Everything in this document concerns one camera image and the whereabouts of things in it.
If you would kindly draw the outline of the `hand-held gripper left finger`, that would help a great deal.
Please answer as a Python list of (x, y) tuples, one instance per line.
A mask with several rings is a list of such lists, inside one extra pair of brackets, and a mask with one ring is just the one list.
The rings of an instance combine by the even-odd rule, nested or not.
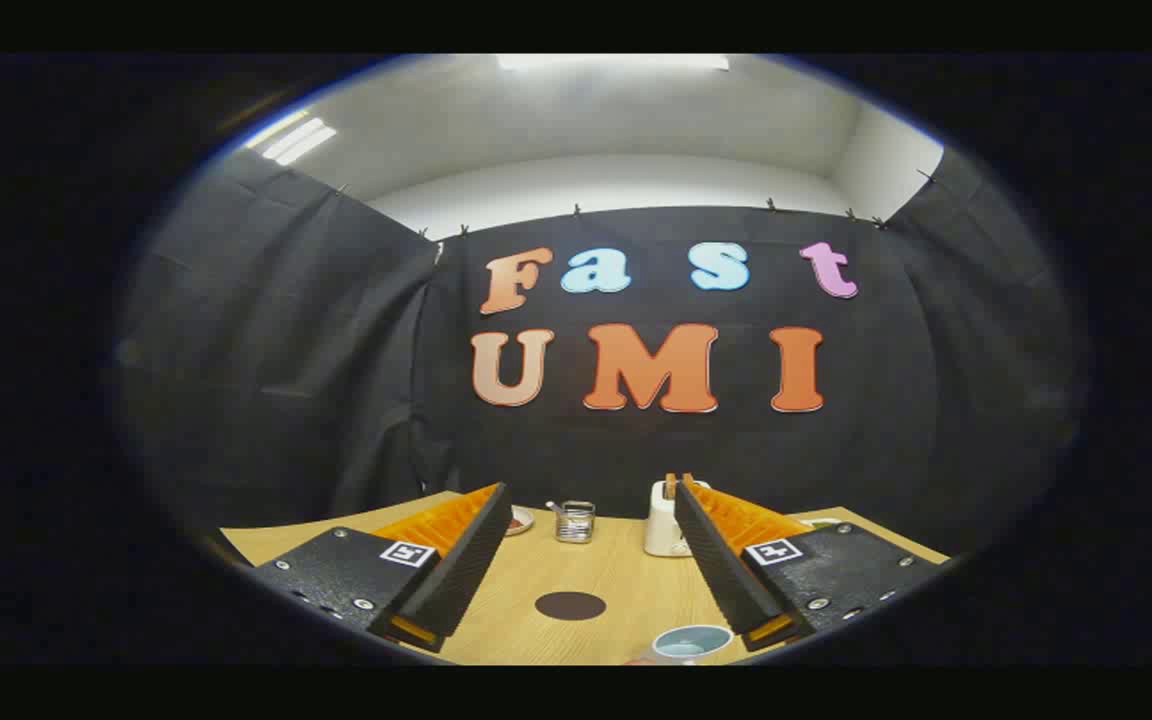
[(509, 487), (495, 483), (371, 532), (329, 528), (252, 574), (348, 632), (438, 652), (465, 616), (511, 520)]

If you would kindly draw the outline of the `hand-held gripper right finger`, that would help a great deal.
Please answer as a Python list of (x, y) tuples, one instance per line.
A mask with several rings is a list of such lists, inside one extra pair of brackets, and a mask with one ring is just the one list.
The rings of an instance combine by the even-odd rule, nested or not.
[(942, 569), (859, 520), (795, 520), (699, 480), (675, 480), (673, 501), (717, 609), (751, 653), (838, 632)]

